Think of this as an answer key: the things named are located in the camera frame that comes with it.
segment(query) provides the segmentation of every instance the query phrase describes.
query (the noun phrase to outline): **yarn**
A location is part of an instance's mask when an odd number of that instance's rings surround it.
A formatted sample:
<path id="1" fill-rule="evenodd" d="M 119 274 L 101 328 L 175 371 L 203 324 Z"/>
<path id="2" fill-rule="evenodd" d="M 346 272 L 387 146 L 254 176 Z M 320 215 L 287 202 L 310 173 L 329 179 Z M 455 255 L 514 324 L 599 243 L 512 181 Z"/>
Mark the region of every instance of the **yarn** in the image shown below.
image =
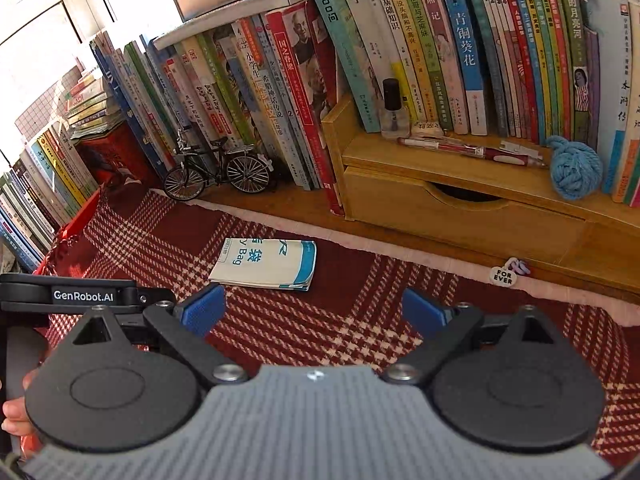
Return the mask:
<path id="1" fill-rule="evenodd" d="M 551 157 L 551 182 L 566 200 L 578 200 L 592 193 L 602 181 L 602 163 L 589 146 L 551 136 L 546 145 L 554 150 Z"/>

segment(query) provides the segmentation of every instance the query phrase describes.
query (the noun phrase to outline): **metal screw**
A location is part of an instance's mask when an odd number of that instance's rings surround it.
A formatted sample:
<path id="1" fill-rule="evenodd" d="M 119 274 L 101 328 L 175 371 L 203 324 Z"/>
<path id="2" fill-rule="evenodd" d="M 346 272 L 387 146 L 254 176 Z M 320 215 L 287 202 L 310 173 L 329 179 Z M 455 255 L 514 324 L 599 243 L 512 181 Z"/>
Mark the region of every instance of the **metal screw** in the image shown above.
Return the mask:
<path id="1" fill-rule="evenodd" d="M 219 381 L 225 383 L 233 383 L 244 377 L 244 370 L 238 365 L 226 364 L 216 366 L 213 370 L 213 376 Z"/>
<path id="2" fill-rule="evenodd" d="M 386 374 L 394 381 L 411 381 L 417 379 L 420 372 L 414 366 L 396 363 L 386 369 Z"/>

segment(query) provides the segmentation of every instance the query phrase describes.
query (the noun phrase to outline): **finger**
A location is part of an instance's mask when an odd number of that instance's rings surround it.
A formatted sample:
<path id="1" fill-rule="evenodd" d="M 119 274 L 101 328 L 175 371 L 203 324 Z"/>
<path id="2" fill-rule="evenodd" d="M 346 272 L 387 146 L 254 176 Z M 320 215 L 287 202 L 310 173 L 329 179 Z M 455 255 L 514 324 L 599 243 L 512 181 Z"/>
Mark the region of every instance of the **finger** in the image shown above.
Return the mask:
<path id="1" fill-rule="evenodd" d="M 8 418 L 2 422 L 2 429 L 15 436 L 25 436 L 34 432 L 30 422 L 15 422 Z"/>
<path id="2" fill-rule="evenodd" d="M 37 375 L 39 370 L 40 370 L 39 368 L 35 368 L 22 378 L 22 387 L 25 390 L 29 387 L 29 385 L 31 384 L 31 381 L 33 381 L 33 378 Z"/>
<path id="3" fill-rule="evenodd" d="M 2 405 L 4 416 L 10 420 L 27 421 L 27 409 L 24 405 L 24 397 L 8 400 Z"/>

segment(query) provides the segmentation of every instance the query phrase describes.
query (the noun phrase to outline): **red plaid blanket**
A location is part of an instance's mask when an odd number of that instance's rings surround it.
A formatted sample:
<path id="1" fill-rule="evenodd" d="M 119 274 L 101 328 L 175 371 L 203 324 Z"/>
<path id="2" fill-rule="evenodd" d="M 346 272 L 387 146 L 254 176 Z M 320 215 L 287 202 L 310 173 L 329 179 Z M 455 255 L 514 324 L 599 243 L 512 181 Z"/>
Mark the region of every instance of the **red plaid blanket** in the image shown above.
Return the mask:
<path id="1" fill-rule="evenodd" d="M 61 276 L 130 278 L 141 286 L 172 288 L 180 301 L 207 283 L 226 237 L 300 238 L 129 184 L 103 194 L 93 219 L 52 268 Z M 420 343 L 401 319 L 406 286 L 444 305 L 468 301 L 494 314 L 533 303 L 562 329 L 606 389 L 594 449 L 616 466 L 640 449 L 640 327 L 622 328 L 599 308 L 537 300 L 327 240 L 316 244 L 308 292 L 227 287 L 225 316 L 208 341 L 251 372 L 261 363 L 367 364 L 380 370 Z M 56 317 L 50 342 L 55 345 L 74 321 Z"/>

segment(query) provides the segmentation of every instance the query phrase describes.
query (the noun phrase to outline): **wooden drawer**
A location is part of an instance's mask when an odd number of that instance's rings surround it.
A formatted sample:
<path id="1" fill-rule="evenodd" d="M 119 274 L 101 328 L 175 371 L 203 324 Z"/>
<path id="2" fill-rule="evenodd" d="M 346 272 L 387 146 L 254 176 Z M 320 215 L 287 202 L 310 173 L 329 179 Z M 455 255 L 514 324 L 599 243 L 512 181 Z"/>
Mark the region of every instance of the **wooden drawer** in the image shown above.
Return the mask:
<path id="1" fill-rule="evenodd" d="M 348 167 L 344 183 L 355 220 L 390 227 L 486 254 L 558 263 L 585 222 L 500 199 L 466 202 L 429 182 Z"/>

